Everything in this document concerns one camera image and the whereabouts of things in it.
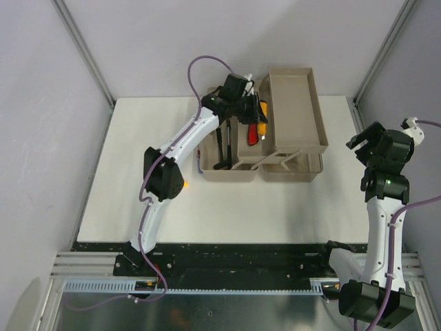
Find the translucent brown plastic toolbox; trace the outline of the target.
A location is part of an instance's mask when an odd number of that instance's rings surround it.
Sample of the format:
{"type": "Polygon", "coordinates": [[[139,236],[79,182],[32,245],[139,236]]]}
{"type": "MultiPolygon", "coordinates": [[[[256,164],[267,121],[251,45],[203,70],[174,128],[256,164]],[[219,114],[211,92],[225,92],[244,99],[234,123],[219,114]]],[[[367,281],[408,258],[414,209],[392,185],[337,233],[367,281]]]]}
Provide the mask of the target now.
{"type": "Polygon", "coordinates": [[[312,68],[270,68],[255,90],[267,102],[266,139],[247,144],[246,125],[231,120],[232,168],[219,162],[216,134],[200,144],[203,178],[211,182],[251,182],[262,174],[268,182],[311,182],[324,170],[329,142],[312,68]]]}

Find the red handled tool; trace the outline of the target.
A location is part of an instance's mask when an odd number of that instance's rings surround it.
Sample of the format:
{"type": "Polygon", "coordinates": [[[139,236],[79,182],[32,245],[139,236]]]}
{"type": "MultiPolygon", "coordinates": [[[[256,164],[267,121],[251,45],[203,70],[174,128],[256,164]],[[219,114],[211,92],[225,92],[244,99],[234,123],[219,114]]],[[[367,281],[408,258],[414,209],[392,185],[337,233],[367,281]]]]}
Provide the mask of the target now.
{"type": "Polygon", "coordinates": [[[258,124],[249,124],[247,130],[248,146],[255,146],[259,142],[258,124]]]}

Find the black T-handle wrench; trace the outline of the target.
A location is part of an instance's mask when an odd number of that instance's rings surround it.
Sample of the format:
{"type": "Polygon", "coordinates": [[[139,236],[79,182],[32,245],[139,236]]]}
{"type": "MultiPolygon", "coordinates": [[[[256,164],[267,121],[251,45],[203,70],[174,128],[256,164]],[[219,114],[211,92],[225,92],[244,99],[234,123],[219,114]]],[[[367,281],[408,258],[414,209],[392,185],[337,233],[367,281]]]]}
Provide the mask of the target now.
{"type": "Polygon", "coordinates": [[[224,154],[223,154],[223,136],[222,136],[221,128],[216,129],[216,139],[217,139],[217,144],[218,144],[219,162],[214,165],[213,169],[215,169],[215,170],[222,170],[224,168],[227,169],[227,157],[224,158],[224,154]]]}

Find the black pen tool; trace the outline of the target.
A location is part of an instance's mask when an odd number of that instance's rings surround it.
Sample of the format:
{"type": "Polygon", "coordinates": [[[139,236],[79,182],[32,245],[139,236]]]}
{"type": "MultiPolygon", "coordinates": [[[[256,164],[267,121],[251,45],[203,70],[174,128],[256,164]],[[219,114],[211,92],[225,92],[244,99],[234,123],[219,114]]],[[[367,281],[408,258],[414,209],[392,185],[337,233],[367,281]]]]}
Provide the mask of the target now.
{"type": "Polygon", "coordinates": [[[227,169],[230,170],[232,168],[232,140],[231,140],[231,121],[226,120],[227,127],[227,169]]]}

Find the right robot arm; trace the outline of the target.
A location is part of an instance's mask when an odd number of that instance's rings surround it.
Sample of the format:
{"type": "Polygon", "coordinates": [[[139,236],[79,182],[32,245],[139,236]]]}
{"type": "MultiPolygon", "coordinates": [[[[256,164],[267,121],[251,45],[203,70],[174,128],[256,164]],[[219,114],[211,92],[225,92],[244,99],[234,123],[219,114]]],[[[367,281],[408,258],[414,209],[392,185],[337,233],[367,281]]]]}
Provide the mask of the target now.
{"type": "Polygon", "coordinates": [[[348,245],[335,241],[318,259],[323,275],[339,278],[341,315],[368,323],[368,330],[392,329],[416,308],[415,298],[405,292],[402,273],[404,207],[410,197],[402,170],[424,133],[415,118],[404,120],[401,127],[388,130],[376,121],[347,142],[365,167],[360,183],[369,217],[365,264],[358,263],[348,245]]]}

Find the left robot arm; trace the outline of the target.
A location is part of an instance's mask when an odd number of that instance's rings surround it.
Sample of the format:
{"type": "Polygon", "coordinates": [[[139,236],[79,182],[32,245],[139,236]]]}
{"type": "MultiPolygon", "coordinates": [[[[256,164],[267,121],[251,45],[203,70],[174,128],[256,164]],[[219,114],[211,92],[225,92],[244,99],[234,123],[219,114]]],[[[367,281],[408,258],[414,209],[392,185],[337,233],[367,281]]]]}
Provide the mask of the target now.
{"type": "Polygon", "coordinates": [[[145,204],[139,228],[125,249],[128,267],[139,276],[147,274],[165,209],[183,189],[181,166],[198,144],[232,117],[245,124],[266,122],[251,74],[230,73],[223,85],[198,98],[198,110],[178,133],[155,149],[144,152],[143,183],[139,200],[145,204]]]}

